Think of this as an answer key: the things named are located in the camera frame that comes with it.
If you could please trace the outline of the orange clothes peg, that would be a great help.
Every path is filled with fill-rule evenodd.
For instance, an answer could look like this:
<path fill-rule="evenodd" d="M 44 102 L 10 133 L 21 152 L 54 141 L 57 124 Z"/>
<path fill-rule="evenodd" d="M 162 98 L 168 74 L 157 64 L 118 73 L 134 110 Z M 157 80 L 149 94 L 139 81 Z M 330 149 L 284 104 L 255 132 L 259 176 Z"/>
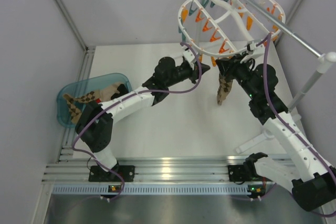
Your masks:
<path fill-rule="evenodd" d="M 216 64 L 216 58 L 211 57 L 211 61 L 212 61 L 213 67 L 216 67 L 217 66 L 217 64 Z"/>

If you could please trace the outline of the white round clip hanger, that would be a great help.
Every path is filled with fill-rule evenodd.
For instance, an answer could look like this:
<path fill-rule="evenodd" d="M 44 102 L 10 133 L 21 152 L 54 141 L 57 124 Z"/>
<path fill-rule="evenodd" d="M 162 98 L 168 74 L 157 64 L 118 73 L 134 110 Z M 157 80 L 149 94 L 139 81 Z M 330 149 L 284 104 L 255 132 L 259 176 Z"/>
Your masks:
<path fill-rule="evenodd" d="M 279 22 L 286 22 L 282 6 L 275 0 L 252 0 Z M 241 54 L 249 41 L 263 41 L 280 29 L 246 0 L 186 0 L 177 15 L 182 41 L 201 56 L 217 59 Z"/>

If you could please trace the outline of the teal plastic basket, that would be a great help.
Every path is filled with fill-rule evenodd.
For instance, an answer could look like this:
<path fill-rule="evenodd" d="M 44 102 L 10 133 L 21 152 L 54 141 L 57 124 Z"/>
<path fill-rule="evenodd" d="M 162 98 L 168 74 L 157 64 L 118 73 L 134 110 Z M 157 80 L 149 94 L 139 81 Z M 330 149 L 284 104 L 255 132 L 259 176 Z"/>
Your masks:
<path fill-rule="evenodd" d="M 124 85 L 119 87 L 119 94 L 113 95 L 110 99 L 103 99 L 100 97 L 101 102 L 111 101 L 114 98 L 121 97 L 132 90 L 129 79 L 121 73 L 111 73 L 103 76 L 98 76 L 95 78 L 90 78 L 87 80 L 82 80 L 79 82 L 71 83 L 64 88 L 57 95 L 57 120 L 64 127 L 74 127 L 76 124 L 73 124 L 70 119 L 70 113 L 66 104 L 66 100 L 62 97 L 63 94 L 67 93 L 71 96 L 77 98 L 81 97 L 90 91 L 101 90 L 115 82 L 122 82 Z M 79 104 L 76 106 L 83 111 L 87 104 Z"/>

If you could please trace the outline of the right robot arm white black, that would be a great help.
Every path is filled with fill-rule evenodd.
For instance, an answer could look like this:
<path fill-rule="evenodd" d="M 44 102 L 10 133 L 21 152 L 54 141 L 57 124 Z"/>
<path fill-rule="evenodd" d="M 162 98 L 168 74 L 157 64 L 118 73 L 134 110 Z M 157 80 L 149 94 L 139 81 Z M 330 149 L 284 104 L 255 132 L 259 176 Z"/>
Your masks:
<path fill-rule="evenodd" d="M 246 176 L 251 180 L 260 177 L 272 180 L 289 191 L 305 211 L 313 211 L 335 200 L 335 168 L 317 153 L 276 95 L 278 78 L 274 67 L 259 64 L 251 69 L 254 60 L 246 63 L 241 60 L 241 55 L 217 59 L 220 75 L 238 82 L 250 98 L 253 116 L 275 137 L 295 165 L 290 169 L 259 152 L 245 159 Z"/>

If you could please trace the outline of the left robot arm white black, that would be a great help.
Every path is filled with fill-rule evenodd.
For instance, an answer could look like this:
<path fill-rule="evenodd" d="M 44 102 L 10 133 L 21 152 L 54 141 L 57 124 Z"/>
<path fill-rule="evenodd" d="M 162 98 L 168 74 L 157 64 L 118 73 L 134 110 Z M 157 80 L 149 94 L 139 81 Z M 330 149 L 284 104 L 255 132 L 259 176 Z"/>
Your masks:
<path fill-rule="evenodd" d="M 106 180 L 116 179 L 119 173 L 118 161 L 111 150 L 113 125 L 142 108 L 163 101 L 170 93 L 169 87 L 187 79 L 196 83 L 209 70 L 210 66 L 195 60 L 183 59 L 177 66 L 173 58 L 164 57 L 159 60 L 153 75 L 137 89 L 108 102 L 92 101 L 85 106 L 75 130 Z"/>

